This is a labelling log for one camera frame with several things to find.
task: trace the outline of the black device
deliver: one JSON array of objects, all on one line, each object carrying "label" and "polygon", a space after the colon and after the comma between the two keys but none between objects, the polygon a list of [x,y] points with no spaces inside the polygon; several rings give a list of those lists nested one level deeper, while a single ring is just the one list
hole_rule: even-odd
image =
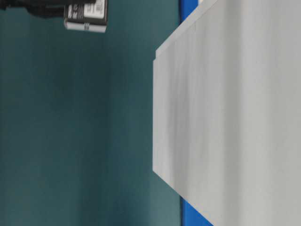
[{"label": "black device", "polygon": [[94,2],[95,0],[0,0],[0,9],[26,8],[34,16],[52,18],[63,17],[66,5]]},{"label": "black device", "polygon": [[108,0],[68,5],[64,22],[67,29],[104,33],[108,23]]}]

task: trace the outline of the white label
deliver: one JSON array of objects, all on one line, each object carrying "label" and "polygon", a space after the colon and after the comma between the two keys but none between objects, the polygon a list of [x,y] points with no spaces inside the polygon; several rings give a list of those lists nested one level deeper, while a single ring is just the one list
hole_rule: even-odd
[{"label": "white label", "polygon": [[68,30],[77,30],[77,31],[90,31],[90,32],[100,32],[105,33],[107,26],[102,25],[92,25],[92,24],[79,24],[79,23],[72,23],[68,22],[67,19],[64,21],[65,27]]},{"label": "white label", "polygon": [[68,7],[68,18],[72,17],[72,5]]},{"label": "white label", "polygon": [[85,4],[84,17],[104,18],[104,0],[96,0],[95,4]]}]

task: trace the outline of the gray surface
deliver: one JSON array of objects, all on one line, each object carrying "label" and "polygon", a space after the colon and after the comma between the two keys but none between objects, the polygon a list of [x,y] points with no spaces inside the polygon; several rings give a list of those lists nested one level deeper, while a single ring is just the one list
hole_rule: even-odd
[{"label": "gray surface", "polygon": [[218,0],[154,61],[153,170],[214,225],[300,224],[300,12]]}]

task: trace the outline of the barcode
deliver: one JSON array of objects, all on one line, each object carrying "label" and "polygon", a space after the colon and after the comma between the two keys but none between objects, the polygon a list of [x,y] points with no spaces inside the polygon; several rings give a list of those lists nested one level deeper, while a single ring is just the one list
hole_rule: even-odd
[{"label": "barcode", "polygon": [[96,4],[96,11],[103,13],[103,3],[101,2],[100,4]]}]

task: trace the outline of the blue surface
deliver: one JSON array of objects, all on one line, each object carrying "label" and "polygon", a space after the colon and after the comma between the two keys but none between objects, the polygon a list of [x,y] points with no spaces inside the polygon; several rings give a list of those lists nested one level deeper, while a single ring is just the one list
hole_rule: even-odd
[{"label": "blue surface", "polygon": [[[181,0],[181,22],[198,6],[198,0]],[[183,226],[212,226],[188,202],[183,200]]]},{"label": "blue surface", "polygon": [[181,0],[181,22],[198,6],[198,0]]},{"label": "blue surface", "polygon": [[212,226],[199,212],[188,202],[183,200],[183,226]]}]

